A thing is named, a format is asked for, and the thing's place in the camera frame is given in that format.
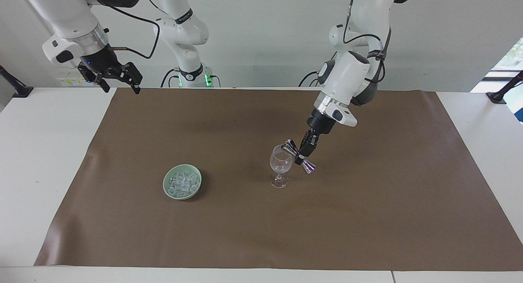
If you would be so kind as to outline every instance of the green bowl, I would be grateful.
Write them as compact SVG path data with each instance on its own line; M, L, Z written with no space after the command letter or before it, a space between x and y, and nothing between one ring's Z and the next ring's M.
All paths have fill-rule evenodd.
M196 187L196 190L194 192L190 191L188 196L185 196L182 198L174 197L174 196L170 195L168 192L168 189L170 187L169 179L172 177L175 177L176 173L179 171L185 171L187 173L196 173L196 175L198 175L198 177L200 177L200 182L198 182L198 186ZM176 199L176 200L187 200L187 199L193 197L194 195L196 195L198 190L200 190L200 187L201 187L201 173L195 166L191 166L190 164L180 164L179 166L175 166L174 168L170 169L170 171L168 171L168 173L165 174L164 181L163 181L163 188L164 188L165 194L167 194L168 197L171 197L172 199Z

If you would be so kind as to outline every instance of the wine glass base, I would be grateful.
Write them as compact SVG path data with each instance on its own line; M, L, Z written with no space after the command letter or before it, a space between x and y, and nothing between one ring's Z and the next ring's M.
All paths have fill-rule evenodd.
M278 177L278 173L273 173L270 176L270 184L273 185L274 188L285 188L287 184L289 183L289 177L287 177L285 174L281 173L280 177Z

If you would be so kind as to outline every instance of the green light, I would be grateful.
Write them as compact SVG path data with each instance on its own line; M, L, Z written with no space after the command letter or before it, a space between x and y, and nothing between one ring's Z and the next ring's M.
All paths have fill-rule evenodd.
M212 78L208 74L205 75L205 81L207 83L207 87L211 87L212 86Z

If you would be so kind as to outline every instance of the brown mat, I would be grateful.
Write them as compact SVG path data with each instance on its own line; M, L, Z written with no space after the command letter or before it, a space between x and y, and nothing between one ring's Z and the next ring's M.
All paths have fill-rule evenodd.
M379 92L269 184L317 92L118 89L35 265L523 270L523 247L435 93ZM189 201L162 190L194 164Z

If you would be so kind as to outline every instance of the bowl of ice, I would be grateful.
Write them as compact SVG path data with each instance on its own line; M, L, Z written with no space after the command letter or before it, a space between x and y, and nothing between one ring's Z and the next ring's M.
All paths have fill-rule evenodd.
M200 171L190 164L180 164L166 173L163 182L165 194L176 200L193 197L201 185Z

